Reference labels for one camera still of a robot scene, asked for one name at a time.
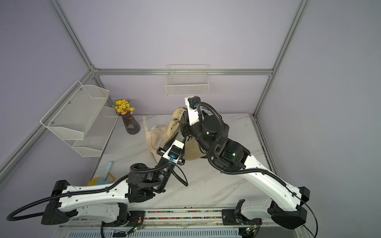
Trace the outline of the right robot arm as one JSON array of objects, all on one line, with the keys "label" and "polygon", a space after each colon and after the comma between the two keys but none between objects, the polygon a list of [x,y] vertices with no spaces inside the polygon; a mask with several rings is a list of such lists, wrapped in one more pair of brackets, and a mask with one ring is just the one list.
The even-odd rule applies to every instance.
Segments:
[{"label": "right robot arm", "polygon": [[310,207],[310,191],[293,186],[260,163],[250,151],[228,138],[229,127],[216,112],[188,109],[183,136],[192,136],[198,143],[208,163],[219,172],[241,176],[271,198],[267,209],[270,218],[278,225],[293,230],[305,225]]}]

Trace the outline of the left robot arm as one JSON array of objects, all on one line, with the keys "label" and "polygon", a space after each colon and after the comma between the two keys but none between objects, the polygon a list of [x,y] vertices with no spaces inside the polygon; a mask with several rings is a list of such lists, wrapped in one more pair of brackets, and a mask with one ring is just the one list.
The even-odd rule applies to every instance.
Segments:
[{"label": "left robot arm", "polygon": [[66,180],[59,180],[41,223],[60,225],[74,219],[89,219],[105,222],[108,226],[124,225],[133,218],[128,205],[148,201],[165,192],[171,176],[187,184],[174,172],[177,165],[184,164],[184,153],[182,145],[159,148],[161,158],[157,166],[149,168],[143,163],[133,164],[126,176],[109,184],[73,186]]}]

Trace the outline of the cream Colorado baseball cap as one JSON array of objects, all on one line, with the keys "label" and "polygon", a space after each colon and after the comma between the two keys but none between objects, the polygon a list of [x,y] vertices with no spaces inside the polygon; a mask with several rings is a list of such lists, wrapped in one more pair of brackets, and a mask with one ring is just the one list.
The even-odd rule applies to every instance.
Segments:
[{"label": "cream Colorado baseball cap", "polygon": [[149,130],[145,116],[143,117],[143,125],[148,149],[155,161],[159,163],[161,156],[157,154],[157,150],[164,145],[164,135],[168,130],[168,126],[162,125],[161,127],[153,127],[153,129]]}]

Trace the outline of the yellow object behind left arm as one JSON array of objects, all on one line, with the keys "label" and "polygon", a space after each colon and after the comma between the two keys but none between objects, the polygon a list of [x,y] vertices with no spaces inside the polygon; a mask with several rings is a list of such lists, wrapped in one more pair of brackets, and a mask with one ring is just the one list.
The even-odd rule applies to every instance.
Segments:
[{"label": "yellow object behind left arm", "polygon": [[112,166],[113,166],[113,161],[109,161],[107,163],[104,176],[92,179],[87,185],[94,186],[94,185],[103,185],[103,184],[112,183],[115,180],[115,177],[111,174]]}]

